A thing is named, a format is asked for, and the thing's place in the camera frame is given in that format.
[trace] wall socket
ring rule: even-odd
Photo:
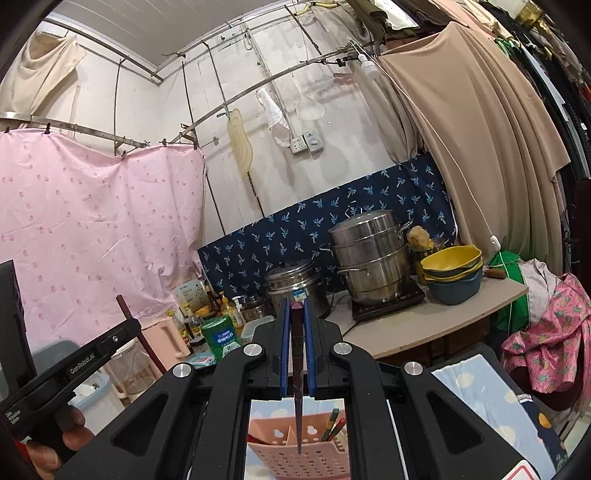
[[[293,154],[308,150],[308,146],[306,145],[306,142],[304,141],[304,137],[302,135],[291,139],[290,150]]]
[[[302,135],[302,137],[304,137],[310,153],[316,153],[320,150],[324,150],[324,142],[316,132],[306,132]]]

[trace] hanging clothes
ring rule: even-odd
[[[0,134],[0,159],[0,262],[15,262],[32,350],[114,327],[119,293],[137,319],[153,320],[200,271],[190,246],[204,162],[192,145],[121,158],[18,129]]]
[[[554,182],[569,157],[513,62],[456,22],[379,60],[410,98],[401,96],[446,182],[462,241],[488,261],[496,235],[504,249],[560,273]]]
[[[85,55],[76,37],[34,33],[0,83],[0,110],[35,114]],[[2,130],[18,125],[19,121],[0,120]]]

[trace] plastic bowl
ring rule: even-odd
[[[426,273],[424,274],[424,277],[427,282],[430,282],[430,281],[438,281],[438,282],[445,282],[445,283],[454,282],[454,281],[458,281],[458,280],[461,280],[466,277],[471,277],[472,274],[476,270],[478,270],[479,268],[482,268],[482,265],[483,265],[483,262],[482,262],[482,260],[480,260],[473,267],[465,268],[465,269],[463,269],[462,273],[460,273],[458,275],[454,275],[452,277],[432,277],[431,275],[428,275]]]
[[[445,305],[457,305],[473,297],[480,290],[482,267],[474,275],[455,282],[430,282],[429,291],[436,300]]]
[[[462,273],[463,269],[476,265],[482,258],[482,251],[474,245],[449,247],[421,260],[423,271],[431,276],[437,273],[450,276]]]

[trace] blue cloud print fabric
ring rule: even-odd
[[[205,247],[199,256],[216,290],[228,296],[264,290],[265,274],[282,262],[313,259],[328,291],[345,289],[330,252],[335,224],[368,210],[390,209],[397,221],[412,220],[432,238],[456,237],[447,190],[430,154],[366,175],[240,228]]]

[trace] wooden handle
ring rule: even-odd
[[[498,278],[499,280],[504,280],[507,278],[507,273],[505,270],[500,268],[487,268],[484,271],[484,275],[489,278]]]

